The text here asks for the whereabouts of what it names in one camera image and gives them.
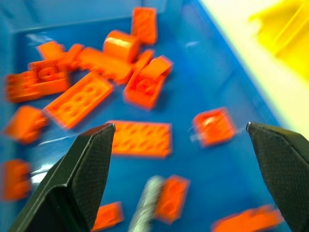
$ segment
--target lego brick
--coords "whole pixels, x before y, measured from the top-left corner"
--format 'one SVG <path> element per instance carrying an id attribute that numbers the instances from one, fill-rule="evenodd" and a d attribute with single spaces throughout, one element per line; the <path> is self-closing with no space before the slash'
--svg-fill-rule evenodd
<path id="1" fill-rule="evenodd" d="M 146 67 L 150 61 L 153 59 L 155 51 L 152 49 L 147 49 L 140 56 L 138 61 L 133 66 L 133 70 L 135 72 L 141 71 L 144 67 Z"/>
<path id="2" fill-rule="evenodd" d="M 234 123 L 225 108 L 198 114 L 193 119 L 193 126 L 202 146 L 226 142 L 236 134 Z"/>
<path id="3" fill-rule="evenodd" d="M 135 7 L 133 9 L 131 34 L 144 44 L 155 44 L 158 37 L 156 9 Z"/>
<path id="4" fill-rule="evenodd" d="M 73 46 L 67 51 L 61 59 L 61 63 L 64 64 L 65 68 L 72 72 L 78 68 L 78 56 L 82 52 L 84 45 L 75 43 Z"/>
<path id="5" fill-rule="evenodd" d="M 29 144 L 40 137 L 46 125 L 47 118 L 41 110 L 25 105 L 18 108 L 3 133 L 22 144 Z"/>
<path id="6" fill-rule="evenodd" d="M 123 91 L 124 101 L 151 110 L 155 107 L 164 83 L 164 77 L 157 79 L 143 78 L 134 73 Z"/>
<path id="7" fill-rule="evenodd" d="M 170 176 L 162 189 L 155 211 L 156 218 L 173 223 L 181 217 L 190 181 L 177 175 Z"/>
<path id="8" fill-rule="evenodd" d="M 3 164 L 3 200 L 17 201 L 28 196 L 31 182 L 28 178 L 30 166 L 20 159 L 14 159 Z"/>
<path id="9" fill-rule="evenodd" d="M 104 54 L 127 63 L 136 61 L 140 52 L 140 42 L 137 37 L 124 32 L 111 31 L 103 45 Z"/>
<path id="10" fill-rule="evenodd" d="M 152 78 L 154 80 L 161 78 L 162 76 L 165 79 L 172 71 L 172 66 L 172 61 L 165 56 L 159 56 L 145 66 L 141 70 L 140 75 L 145 78 Z"/>
<path id="11" fill-rule="evenodd" d="M 41 57 L 43 59 L 61 59 L 64 55 L 63 45 L 58 44 L 56 41 L 50 41 L 37 46 Z"/>
<path id="12" fill-rule="evenodd" d="M 78 56 L 82 70 L 102 74 L 105 79 L 112 79 L 117 84 L 126 84 L 132 75 L 133 65 L 110 57 L 94 48 L 85 48 Z"/>
<path id="13" fill-rule="evenodd" d="M 113 86 L 91 72 L 44 108 L 52 119 L 71 129 L 113 91 Z"/>
<path id="14" fill-rule="evenodd" d="M 64 64 L 55 60 L 43 60 L 29 64 L 36 84 L 34 88 L 42 95 L 60 93 L 70 88 L 70 81 Z"/>
<path id="15" fill-rule="evenodd" d="M 123 221 L 121 202 L 100 206 L 97 218 L 91 231 L 99 231 L 115 226 Z"/>
<path id="16" fill-rule="evenodd" d="M 112 143 L 114 156 L 165 158 L 172 151 L 170 124 L 111 122 L 116 126 Z"/>
<path id="17" fill-rule="evenodd" d="M 33 72 L 11 74 L 6 76 L 5 80 L 5 94 L 10 102 L 27 102 L 42 97 L 42 94 L 34 87 L 36 80 Z"/>
<path id="18" fill-rule="evenodd" d="M 282 223 L 283 217 L 278 209 L 265 205 L 257 209 L 249 209 L 240 214 L 227 216 L 212 225 L 212 232 L 241 231 L 259 232 L 268 231 Z"/>

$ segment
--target blue bin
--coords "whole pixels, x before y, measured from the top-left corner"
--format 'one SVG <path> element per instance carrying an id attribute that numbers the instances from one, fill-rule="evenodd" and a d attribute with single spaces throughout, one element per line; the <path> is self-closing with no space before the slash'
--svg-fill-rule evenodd
<path id="1" fill-rule="evenodd" d="M 61 158 L 77 134 L 109 120 L 172 124 L 173 152 L 166 160 L 112 157 L 101 204 L 121 201 L 125 220 L 108 231 L 127 231 L 146 180 L 172 174 L 191 181 L 182 217 L 172 225 L 154 221 L 153 231 L 210 231 L 225 216 L 264 204 L 274 204 L 261 177 L 245 126 L 248 121 L 278 125 L 250 77 L 235 57 L 207 11 L 197 0 L 3 0 L 0 4 L 2 130 L 23 104 L 6 101 L 4 77 L 20 73 L 40 60 L 36 46 L 56 40 L 69 49 L 74 43 L 102 49 L 107 34 L 130 33 L 135 6 L 156 7 L 158 43 L 155 55 L 174 62 L 157 107 L 146 112 L 124 103 L 123 87 L 100 104 L 76 128 L 64 131 L 53 121 L 39 141 L 22 146 L 1 137 L 0 161 L 20 158 L 31 163 L 33 188 Z M 87 72 L 74 72 L 75 83 Z M 26 102 L 43 108 L 59 94 Z M 226 107 L 237 135 L 222 145 L 201 148 L 194 138 L 192 119 L 200 112 Z M 7 231 L 26 199 L 1 202 L 0 231 Z M 289 231 L 285 223 L 277 231 Z"/>

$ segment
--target yellow plastic part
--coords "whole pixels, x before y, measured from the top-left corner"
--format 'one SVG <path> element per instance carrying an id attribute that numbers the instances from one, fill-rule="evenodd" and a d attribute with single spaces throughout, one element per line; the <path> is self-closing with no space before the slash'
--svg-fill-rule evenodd
<path id="1" fill-rule="evenodd" d="M 309 0 L 285 0 L 250 17 L 260 20 L 258 40 L 309 80 Z"/>

